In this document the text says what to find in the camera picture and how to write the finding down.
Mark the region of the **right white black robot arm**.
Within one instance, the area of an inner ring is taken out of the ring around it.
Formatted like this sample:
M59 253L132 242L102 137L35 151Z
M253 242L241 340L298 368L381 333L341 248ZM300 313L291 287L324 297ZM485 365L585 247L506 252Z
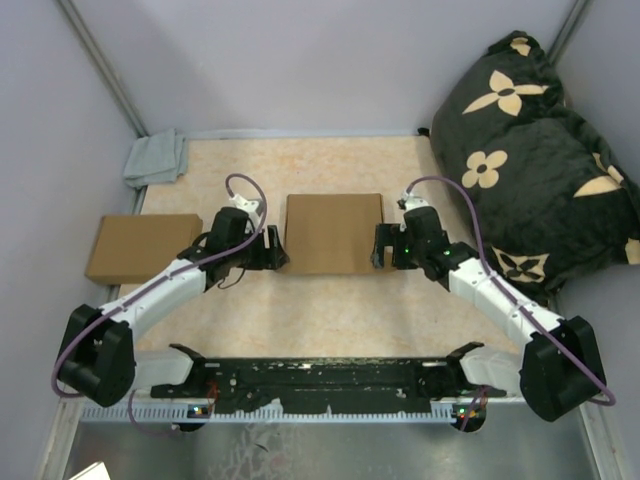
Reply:
M438 213L424 205L401 224L376 226L371 262L397 270L420 269L492 320L517 347L515 354L479 346L445 375L448 389L467 396L478 386L520 395L552 422L606 391L595 332L582 317L566 319L508 285L464 242L453 243Z

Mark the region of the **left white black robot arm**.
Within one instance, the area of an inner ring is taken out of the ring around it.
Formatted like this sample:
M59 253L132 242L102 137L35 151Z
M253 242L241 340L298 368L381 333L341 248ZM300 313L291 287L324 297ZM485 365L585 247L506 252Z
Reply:
M152 327L191 299L220 284L234 268L283 267L288 257L276 226L236 207L224 207L200 235L159 274L130 294L98 308L83 304L70 315L51 385L70 387L109 407L136 389L176 388L194 397L207 385L197 354L185 347L142 352L135 346Z

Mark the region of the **small closed cardboard box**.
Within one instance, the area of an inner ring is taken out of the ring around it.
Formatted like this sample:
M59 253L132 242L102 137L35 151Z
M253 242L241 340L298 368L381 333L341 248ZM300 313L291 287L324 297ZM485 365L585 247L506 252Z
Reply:
M202 233L196 214L106 215L85 276L99 285L141 284L166 268Z

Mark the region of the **grey folded cloth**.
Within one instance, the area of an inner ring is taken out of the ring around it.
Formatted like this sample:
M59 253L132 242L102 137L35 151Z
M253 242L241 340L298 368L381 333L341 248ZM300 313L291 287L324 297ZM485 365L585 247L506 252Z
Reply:
M187 137L169 129L138 139L124 167L124 183L134 189L175 183L187 173Z

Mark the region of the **black floral pillow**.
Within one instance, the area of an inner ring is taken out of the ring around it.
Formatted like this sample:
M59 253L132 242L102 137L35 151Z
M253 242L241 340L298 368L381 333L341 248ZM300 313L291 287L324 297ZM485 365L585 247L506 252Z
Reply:
M490 265L529 297L638 264L638 185L567 106L532 36L489 46L436 111L429 138L442 173L475 206Z

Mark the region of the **white paper corner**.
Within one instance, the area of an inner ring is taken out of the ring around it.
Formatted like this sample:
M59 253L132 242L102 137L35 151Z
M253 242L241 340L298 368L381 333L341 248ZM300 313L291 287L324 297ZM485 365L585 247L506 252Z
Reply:
M111 480L111 477L104 462L95 462L69 480Z

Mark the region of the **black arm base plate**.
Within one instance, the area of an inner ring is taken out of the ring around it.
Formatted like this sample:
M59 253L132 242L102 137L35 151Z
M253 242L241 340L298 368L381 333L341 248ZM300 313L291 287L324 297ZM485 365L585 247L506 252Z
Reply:
M476 387L455 356L435 358L198 359L180 385L151 388L155 399L204 398L215 411L255 412L277 400L286 414L428 413L431 403Z

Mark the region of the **aluminium frame rail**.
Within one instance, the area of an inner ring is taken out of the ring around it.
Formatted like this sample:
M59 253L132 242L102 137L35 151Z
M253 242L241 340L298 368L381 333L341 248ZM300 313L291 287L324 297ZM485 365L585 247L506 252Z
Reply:
M205 406L189 412L195 418L255 414L272 404L304 417L428 414L436 401L495 391L524 397L553 422L601 393L606 377L596 354L549 347L519 356L470 343L427 358L206 358L172 347L110 361L67 359L52 384L102 407L135 390L157 400L201 398Z

